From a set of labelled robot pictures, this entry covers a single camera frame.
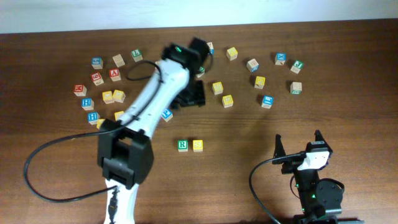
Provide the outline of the yellow S letter block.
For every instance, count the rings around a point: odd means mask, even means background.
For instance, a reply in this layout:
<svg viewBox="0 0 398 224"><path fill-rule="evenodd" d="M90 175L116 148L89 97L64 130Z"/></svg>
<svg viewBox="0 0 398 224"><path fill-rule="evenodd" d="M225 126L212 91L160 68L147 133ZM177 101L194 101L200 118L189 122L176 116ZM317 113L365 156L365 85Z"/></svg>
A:
<svg viewBox="0 0 398 224"><path fill-rule="evenodd" d="M212 90L215 95L222 94L223 92L223 85L221 82L215 82L212 84Z"/></svg>

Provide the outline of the green R letter block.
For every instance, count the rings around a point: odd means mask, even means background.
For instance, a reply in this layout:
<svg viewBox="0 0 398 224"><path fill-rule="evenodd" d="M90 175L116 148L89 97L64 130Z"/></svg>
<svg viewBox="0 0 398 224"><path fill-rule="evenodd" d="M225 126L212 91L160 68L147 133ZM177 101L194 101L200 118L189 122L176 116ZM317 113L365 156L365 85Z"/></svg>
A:
<svg viewBox="0 0 398 224"><path fill-rule="evenodd" d="M188 151L188 141L186 139L181 139L177 141L177 149L178 152L187 152Z"/></svg>

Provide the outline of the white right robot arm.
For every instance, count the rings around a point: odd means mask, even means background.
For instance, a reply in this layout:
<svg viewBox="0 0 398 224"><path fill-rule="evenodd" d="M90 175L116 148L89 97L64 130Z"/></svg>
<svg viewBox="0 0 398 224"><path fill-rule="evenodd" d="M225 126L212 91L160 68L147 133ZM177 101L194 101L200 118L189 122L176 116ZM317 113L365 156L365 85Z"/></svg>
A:
<svg viewBox="0 0 398 224"><path fill-rule="evenodd" d="M309 142L304 151L291 155L285 153L281 135L275 136L272 163L282 165L282 174L293 175L302 206L303 213L293 217L294 223L364 223L357 218L337 219L342 213L345 186L337 180L321 179L318 175L328 165L332 154L333 150L319 130L315 131L315 140Z"/></svg>

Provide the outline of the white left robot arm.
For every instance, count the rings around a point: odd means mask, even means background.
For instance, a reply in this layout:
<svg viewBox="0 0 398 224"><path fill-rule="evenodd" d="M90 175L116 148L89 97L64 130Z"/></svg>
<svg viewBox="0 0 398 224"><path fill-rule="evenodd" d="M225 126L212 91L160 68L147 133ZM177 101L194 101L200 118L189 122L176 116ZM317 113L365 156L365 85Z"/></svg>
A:
<svg viewBox="0 0 398 224"><path fill-rule="evenodd" d="M195 75L212 57L198 38L187 48L170 44L133 104L101 125L97 164L108 188L105 223L134 223L137 191L154 163L151 139L160 117L168 108L205 105L204 85Z"/></svg>

